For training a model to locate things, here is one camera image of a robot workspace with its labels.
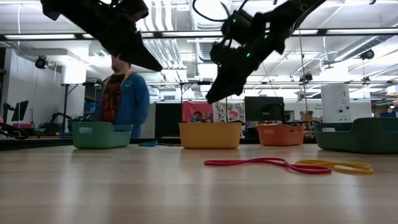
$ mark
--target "orange bin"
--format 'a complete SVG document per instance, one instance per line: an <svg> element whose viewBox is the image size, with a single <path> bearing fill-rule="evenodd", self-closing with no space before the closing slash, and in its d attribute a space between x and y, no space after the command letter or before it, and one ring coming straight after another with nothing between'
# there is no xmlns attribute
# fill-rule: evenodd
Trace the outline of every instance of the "orange bin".
<svg viewBox="0 0 398 224"><path fill-rule="evenodd" d="M180 123L181 145L185 149L236 149L241 123Z"/></svg>
<svg viewBox="0 0 398 224"><path fill-rule="evenodd" d="M296 146L304 141L304 126L260 124L258 128L260 143L263 146Z"/></svg>

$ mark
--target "red rubber band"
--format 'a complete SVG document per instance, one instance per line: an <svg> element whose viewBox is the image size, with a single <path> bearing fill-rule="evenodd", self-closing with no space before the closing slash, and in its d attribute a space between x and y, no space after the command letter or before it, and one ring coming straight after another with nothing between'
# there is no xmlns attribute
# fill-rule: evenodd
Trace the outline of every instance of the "red rubber band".
<svg viewBox="0 0 398 224"><path fill-rule="evenodd" d="M291 170L302 174L331 174L331 168L323 166L312 166L312 165L296 165L289 164L286 160L281 158L257 158L248 160L209 160L205 161L206 166L235 166L247 163L263 163L272 164L280 167L287 167Z"/></svg>

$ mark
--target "desk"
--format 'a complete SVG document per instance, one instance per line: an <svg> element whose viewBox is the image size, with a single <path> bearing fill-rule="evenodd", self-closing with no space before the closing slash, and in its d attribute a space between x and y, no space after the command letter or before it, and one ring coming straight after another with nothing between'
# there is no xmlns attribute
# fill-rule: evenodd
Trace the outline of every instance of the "desk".
<svg viewBox="0 0 398 224"><path fill-rule="evenodd" d="M316 145L0 152L2 224L398 223L398 157ZM207 159L358 161L374 175L305 175L271 165L205 167Z"/></svg>

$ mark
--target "computer monitor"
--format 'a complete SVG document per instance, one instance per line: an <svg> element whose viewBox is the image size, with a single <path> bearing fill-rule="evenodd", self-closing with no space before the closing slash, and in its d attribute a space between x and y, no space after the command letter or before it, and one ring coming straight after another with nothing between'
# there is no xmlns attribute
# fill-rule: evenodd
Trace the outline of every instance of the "computer monitor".
<svg viewBox="0 0 398 224"><path fill-rule="evenodd" d="M17 103L11 121L23 121L29 101Z"/></svg>
<svg viewBox="0 0 398 224"><path fill-rule="evenodd" d="M244 98L246 121L282 121L285 123L283 97L247 96Z"/></svg>

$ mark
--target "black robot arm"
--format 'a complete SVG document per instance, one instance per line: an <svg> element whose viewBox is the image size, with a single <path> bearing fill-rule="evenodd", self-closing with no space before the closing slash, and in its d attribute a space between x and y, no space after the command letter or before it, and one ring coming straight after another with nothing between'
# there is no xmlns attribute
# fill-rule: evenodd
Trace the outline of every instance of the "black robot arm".
<svg viewBox="0 0 398 224"><path fill-rule="evenodd" d="M209 103L243 92L247 77L275 50L282 54L285 40L304 19L326 0L289 0L273 11L254 17L242 7L225 20L221 31L224 39L214 43L211 60L218 65L218 75L206 95ZM226 41L241 44L231 48Z"/></svg>
<svg viewBox="0 0 398 224"><path fill-rule="evenodd" d="M136 21L148 15L143 0L40 0L43 13L56 21L62 14L99 40L113 56L121 60L161 71L163 68L142 43Z"/></svg>

